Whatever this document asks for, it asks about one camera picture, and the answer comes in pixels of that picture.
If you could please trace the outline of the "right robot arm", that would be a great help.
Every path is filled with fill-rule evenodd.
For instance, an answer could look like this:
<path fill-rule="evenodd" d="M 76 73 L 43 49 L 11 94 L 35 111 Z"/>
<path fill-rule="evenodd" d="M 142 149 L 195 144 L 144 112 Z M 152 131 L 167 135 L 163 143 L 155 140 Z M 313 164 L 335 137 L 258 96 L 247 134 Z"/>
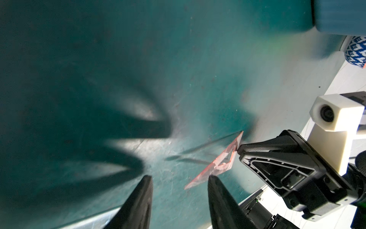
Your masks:
<path fill-rule="evenodd" d="M 346 205 L 357 207 L 351 228 L 366 227 L 366 177 L 353 164 L 338 174 L 299 133 L 284 130 L 276 138 L 238 148 L 240 161 L 256 173 L 290 210 L 318 221 Z"/>

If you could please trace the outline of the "blue plastic storage box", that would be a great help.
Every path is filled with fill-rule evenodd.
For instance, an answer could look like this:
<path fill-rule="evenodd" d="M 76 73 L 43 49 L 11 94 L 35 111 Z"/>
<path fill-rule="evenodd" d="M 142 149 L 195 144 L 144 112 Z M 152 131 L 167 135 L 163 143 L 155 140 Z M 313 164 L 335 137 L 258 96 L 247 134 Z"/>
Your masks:
<path fill-rule="evenodd" d="M 315 27 L 337 35 L 366 35 L 366 0 L 314 1 Z"/>

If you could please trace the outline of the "dark triangle ruler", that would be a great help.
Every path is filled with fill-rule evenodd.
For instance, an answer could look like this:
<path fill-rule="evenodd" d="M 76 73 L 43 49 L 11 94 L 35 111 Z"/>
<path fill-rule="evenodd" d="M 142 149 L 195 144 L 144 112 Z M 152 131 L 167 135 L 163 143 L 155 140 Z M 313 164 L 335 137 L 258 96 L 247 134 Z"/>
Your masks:
<path fill-rule="evenodd" d="M 218 176 L 230 170 L 233 166 L 243 133 L 244 132 L 241 131 L 240 134 L 227 146 L 227 148 L 191 182 L 189 182 L 184 189 L 187 190 L 196 187 L 207 182 L 211 175 Z"/>

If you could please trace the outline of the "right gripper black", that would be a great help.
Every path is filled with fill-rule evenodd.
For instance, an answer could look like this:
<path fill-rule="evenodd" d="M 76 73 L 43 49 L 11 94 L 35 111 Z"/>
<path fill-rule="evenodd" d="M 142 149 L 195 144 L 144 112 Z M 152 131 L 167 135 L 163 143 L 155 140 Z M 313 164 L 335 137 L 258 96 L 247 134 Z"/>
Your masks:
<path fill-rule="evenodd" d="M 299 133 L 284 130 L 273 139 L 242 144 L 239 160 L 257 174 L 290 210 L 319 221 L 348 205 L 360 207 L 360 171 L 348 164 L 343 176 L 326 173 L 317 152 Z"/>

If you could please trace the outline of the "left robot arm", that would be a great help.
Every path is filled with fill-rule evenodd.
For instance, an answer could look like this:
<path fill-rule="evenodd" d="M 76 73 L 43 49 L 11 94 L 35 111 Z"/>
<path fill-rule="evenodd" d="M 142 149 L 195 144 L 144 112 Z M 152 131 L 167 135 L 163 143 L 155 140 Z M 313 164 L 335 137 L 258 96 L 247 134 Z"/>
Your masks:
<path fill-rule="evenodd" d="M 147 229 L 150 227 L 153 182 L 149 175 L 138 183 L 127 201 L 105 226 L 107 229 Z M 221 180 L 208 179 L 208 199 L 214 229 L 295 229 L 296 225 L 273 215 L 256 198 L 238 205 Z"/>

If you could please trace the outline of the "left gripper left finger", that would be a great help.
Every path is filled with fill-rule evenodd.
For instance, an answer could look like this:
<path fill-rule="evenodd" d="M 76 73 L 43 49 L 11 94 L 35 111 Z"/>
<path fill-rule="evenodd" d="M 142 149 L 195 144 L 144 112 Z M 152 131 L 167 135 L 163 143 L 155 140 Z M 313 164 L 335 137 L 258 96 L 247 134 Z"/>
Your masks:
<path fill-rule="evenodd" d="M 145 175 L 105 226 L 106 229 L 148 229 L 153 199 L 152 177 Z"/>

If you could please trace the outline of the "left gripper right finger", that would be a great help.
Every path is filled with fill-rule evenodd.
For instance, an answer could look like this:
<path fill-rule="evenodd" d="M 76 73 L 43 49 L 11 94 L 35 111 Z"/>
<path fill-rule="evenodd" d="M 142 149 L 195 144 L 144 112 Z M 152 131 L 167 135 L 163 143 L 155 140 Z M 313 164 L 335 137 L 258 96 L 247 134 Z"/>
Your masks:
<path fill-rule="evenodd" d="M 208 199 L 213 229 L 255 228 L 221 180 L 214 175 L 210 175 L 208 179 Z"/>

